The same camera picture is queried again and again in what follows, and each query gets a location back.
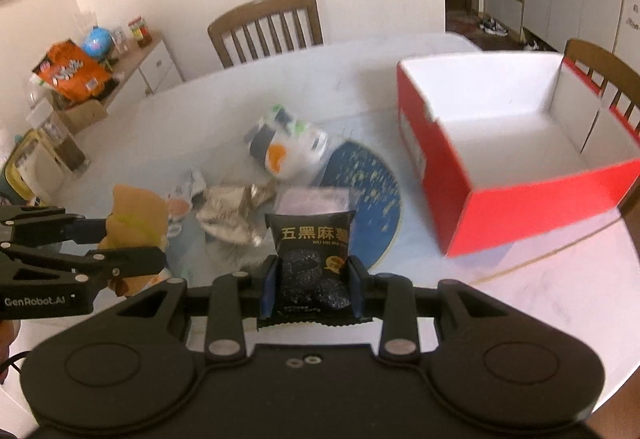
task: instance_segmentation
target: chair backrest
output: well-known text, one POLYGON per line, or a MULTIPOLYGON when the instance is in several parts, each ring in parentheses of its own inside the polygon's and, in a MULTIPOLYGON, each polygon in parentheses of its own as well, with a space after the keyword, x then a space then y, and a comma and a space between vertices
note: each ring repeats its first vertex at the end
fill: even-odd
MULTIPOLYGON (((623 114, 626 120, 629 120, 634 108, 640 109, 640 76, 622 60, 598 45, 575 39, 566 43, 564 55, 574 63, 580 62, 589 67, 587 75, 600 89, 600 97, 603 96, 609 83, 617 88, 610 106, 617 107, 623 94, 627 97, 629 105, 623 114), (593 80, 594 72, 602 76, 602 83, 598 84, 593 80)), ((635 130, 636 133, 640 133, 640 121, 635 130)), ((635 186, 620 203, 620 212, 626 215, 636 206, 640 206, 639 180, 636 180, 635 186)))
POLYGON ((271 47, 276 53, 282 53, 281 40, 278 38, 278 31, 276 24, 273 22, 273 17, 278 17, 284 43, 287 51, 294 50, 293 39, 291 32, 289 31, 289 24, 286 19, 286 13, 290 13, 293 18, 293 25, 296 33, 296 39, 298 47, 300 49, 306 48, 305 35, 300 21, 298 12, 304 10, 306 12, 306 18, 310 30, 310 43, 312 45, 322 45, 322 29, 320 27, 320 18, 318 16, 318 4, 316 0, 255 0, 244 5, 238 6, 231 11, 223 14, 220 18, 213 21, 207 32, 209 38, 218 53, 220 61, 223 67, 228 68, 233 66, 233 60, 229 55, 226 48, 224 38, 227 35, 231 36, 233 44, 238 53, 238 58, 241 63, 246 63, 246 57, 242 44, 238 38, 240 31, 244 35, 246 46, 251 53, 251 57, 254 60, 259 58, 258 51, 256 50, 255 40, 252 38, 251 30, 255 29, 255 33, 260 43, 260 49, 264 56, 270 56, 271 51, 267 38, 264 35, 263 27, 265 30, 268 27, 268 34, 271 40, 271 47))

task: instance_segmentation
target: open cardboard box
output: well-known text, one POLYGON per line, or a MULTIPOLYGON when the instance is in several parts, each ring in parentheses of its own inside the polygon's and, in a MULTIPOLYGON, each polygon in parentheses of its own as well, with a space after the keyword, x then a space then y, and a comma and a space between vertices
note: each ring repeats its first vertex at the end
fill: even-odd
POLYGON ((450 257, 614 208, 640 138, 557 53, 448 54, 398 64, 399 124, 450 257))

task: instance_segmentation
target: wooden floor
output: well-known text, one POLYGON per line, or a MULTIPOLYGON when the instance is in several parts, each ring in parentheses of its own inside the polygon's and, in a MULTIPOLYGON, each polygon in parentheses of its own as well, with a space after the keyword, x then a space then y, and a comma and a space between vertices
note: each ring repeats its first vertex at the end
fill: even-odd
MULTIPOLYGON (((485 51, 517 50, 510 38, 487 35, 470 15, 447 15, 447 31, 462 34, 485 51)), ((640 254, 640 205, 625 216, 626 227, 640 254)), ((598 409, 587 423, 604 439, 640 439, 640 369, 598 409)))

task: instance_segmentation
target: blue globe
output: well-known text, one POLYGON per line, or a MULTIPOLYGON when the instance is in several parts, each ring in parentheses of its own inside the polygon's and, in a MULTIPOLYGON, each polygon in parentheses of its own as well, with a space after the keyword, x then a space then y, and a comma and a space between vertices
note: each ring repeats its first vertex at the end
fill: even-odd
POLYGON ((103 59, 111 49, 111 33, 102 27, 94 27, 82 44, 82 50, 94 60, 103 59))

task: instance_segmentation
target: blue table pattern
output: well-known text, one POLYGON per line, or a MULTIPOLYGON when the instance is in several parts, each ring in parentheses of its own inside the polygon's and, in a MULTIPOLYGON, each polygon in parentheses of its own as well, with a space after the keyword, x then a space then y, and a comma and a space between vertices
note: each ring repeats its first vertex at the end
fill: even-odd
POLYGON ((372 269, 391 246, 400 225, 400 186, 385 162, 366 146, 347 141, 331 155, 320 186, 360 192, 349 243, 365 268, 372 269))

